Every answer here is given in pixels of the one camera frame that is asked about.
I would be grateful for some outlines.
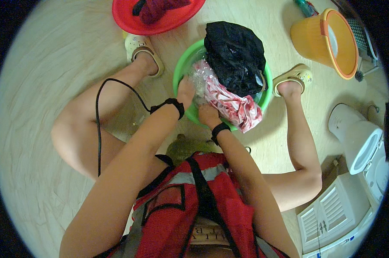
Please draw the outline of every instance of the plastic bottle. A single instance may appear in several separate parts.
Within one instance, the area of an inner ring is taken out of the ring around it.
[[[316,12],[312,6],[310,6],[305,0],[295,0],[295,3],[304,13],[305,17],[316,16]]]

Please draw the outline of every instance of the foot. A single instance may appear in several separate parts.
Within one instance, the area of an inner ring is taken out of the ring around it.
[[[278,92],[284,98],[301,97],[302,87],[293,80],[287,80],[278,85]]]
[[[142,65],[142,68],[147,71],[147,75],[155,75],[159,71],[153,57],[147,52],[137,53],[134,61]]]
[[[292,67],[286,73],[283,73],[273,80],[273,95],[280,97],[278,86],[285,81],[295,81],[301,85],[301,94],[304,93],[305,87],[312,84],[312,72],[310,68],[304,64],[298,64]]]
[[[127,34],[127,37],[124,41],[124,46],[127,52],[128,60],[133,63],[137,60],[140,60],[143,65],[147,66],[142,67],[144,69],[147,69],[146,75],[151,77],[157,77],[163,73],[163,63],[161,62],[159,56],[156,54],[156,51],[154,50],[153,45],[150,42],[150,38],[145,36]]]

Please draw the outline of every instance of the red vest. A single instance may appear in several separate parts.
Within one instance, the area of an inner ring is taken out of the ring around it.
[[[136,200],[130,234],[110,257],[184,257],[197,215],[221,225],[235,257],[286,257],[254,235],[254,209],[243,203],[223,154],[195,153],[156,180]]]

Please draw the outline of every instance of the person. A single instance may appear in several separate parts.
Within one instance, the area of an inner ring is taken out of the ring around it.
[[[149,38],[128,35],[132,63],[112,76],[133,88],[163,65]],[[101,175],[97,175],[95,102],[101,83],[71,100],[51,131],[65,162],[95,180],[63,236],[60,257],[299,257],[281,211],[313,199],[321,190],[321,167],[301,105],[312,82],[305,65],[274,80],[274,94],[285,99],[287,143],[296,171],[261,174],[249,152],[222,125],[210,105],[199,119],[211,130],[223,153],[196,152],[175,167],[158,148],[195,94],[185,76],[177,102],[153,112],[131,137],[120,141],[101,129]],[[131,90],[107,81],[99,96],[104,125],[129,99]],[[130,210],[134,223],[122,237]]]

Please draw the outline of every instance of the laundry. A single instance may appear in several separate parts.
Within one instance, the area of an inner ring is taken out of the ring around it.
[[[228,91],[244,97],[262,90],[257,79],[263,78],[266,65],[264,47],[251,29],[225,21],[208,23],[204,46],[207,62]]]
[[[133,16],[140,16],[144,24],[153,24],[160,20],[168,10],[189,4],[189,0],[140,0],[133,6]]]
[[[196,62],[193,68],[206,82],[204,98],[241,132],[249,131],[262,121],[261,107],[253,98],[250,95],[239,97],[229,92],[219,83],[206,60]]]

